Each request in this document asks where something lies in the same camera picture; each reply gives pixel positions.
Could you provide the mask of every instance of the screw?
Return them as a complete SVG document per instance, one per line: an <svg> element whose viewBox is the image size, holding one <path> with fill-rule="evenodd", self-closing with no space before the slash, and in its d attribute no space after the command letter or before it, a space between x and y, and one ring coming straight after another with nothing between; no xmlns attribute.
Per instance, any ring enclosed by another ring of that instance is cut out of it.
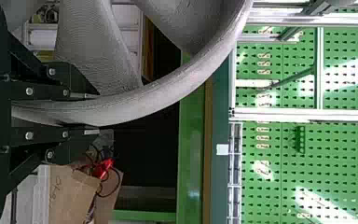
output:
<svg viewBox="0 0 358 224"><path fill-rule="evenodd" d="M48 160L53 159L53 157L54 157L54 152L53 152L53 151L48 151L48 154L46 155L46 157L48 158Z"/></svg>
<svg viewBox="0 0 358 224"><path fill-rule="evenodd" d="M7 154L10 151L10 146L2 146L1 147L1 153Z"/></svg>
<svg viewBox="0 0 358 224"><path fill-rule="evenodd" d="M31 87L28 87L25 92L27 93L27 95L34 95L34 89L32 89Z"/></svg>
<svg viewBox="0 0 358 224"><path fill-rule="evenodd" d="M55 76L56 75L56 70L54 68L49 68L48 74L51 75L51 76Z"/></svg>
<svg viewBox="0 0 358 224"><path fill-rule="evenodd" d="M69 135L68 132L63 132L63 133L62 133L62 137L63 137L63 138L67 138L68 135Z"/></svg>
<svg viewBox="0 0 358 224"><path fill-rule="evenodd" d="M25 134L26 140L33 140L34 139L34 133L28 132Z"/></svg>
<svg viewBox="0 0 358 224"><path fill-rule="evenodd" d="M3 74L1 76L1 80L4 82L9 82L10 81L10 75L9 74Z"/></svg>

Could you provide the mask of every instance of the flexible duct hose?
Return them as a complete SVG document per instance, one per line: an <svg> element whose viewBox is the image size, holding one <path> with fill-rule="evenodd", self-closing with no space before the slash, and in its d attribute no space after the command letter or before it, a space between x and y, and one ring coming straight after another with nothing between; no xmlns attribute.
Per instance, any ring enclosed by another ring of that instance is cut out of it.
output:
<svg viewBox="0 0 358 224"><path fill-rule="evenodd" d="M82 6L85 1L89 0L77 0L76 3ZM205 5L212 4L209 0L202 2ZM138 119L159 111L190 94L220 66L234 48L237 37L245 26L252 4L253 0L230 0L225 1L225 4L219 4L221 15L219 23L214 25L216 32L213 38L190 62L166 77L142 88L103 96L95 100L42 103L14 102L12 114L21 119L46 124L86 123L105 126ZM181 34L166 33L166 35L170 37L170 35Z"/></svg>

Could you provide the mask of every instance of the black cable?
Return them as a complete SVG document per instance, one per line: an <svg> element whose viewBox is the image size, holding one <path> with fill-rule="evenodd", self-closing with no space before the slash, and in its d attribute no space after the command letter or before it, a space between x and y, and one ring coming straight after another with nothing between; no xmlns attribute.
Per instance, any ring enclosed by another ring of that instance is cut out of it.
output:
<svg viewBox="0 0 358 224"><path fill-rule="evenodd" d="M91 146L95 149L95 151L97 151L97 157L95 158L95 162L97 162L98 159L101 159L101 161L103 161L103 154L101 150L99 150L93 143L91 143Z"/></svg>
<svg viewBox="0 0 358 224"><path fill-rule="evenodd" d="M118 172L118 170L116 168L110 168L111 170L113 170L116 174L117 174L117 179L118 179L118 182L117 182L117 185L116 187L112 190L112 192L106 194L106 195L101 195L101 192L103 191L103 186L101 185L101 190L100 192L97 192L97 196L100 197L100 198L107 198L109 196L111 196L113 193L116 192L116 190L118 189L118 187L120 187L120 183L121 183L121 176L120 176L120 173Z"/></svg>

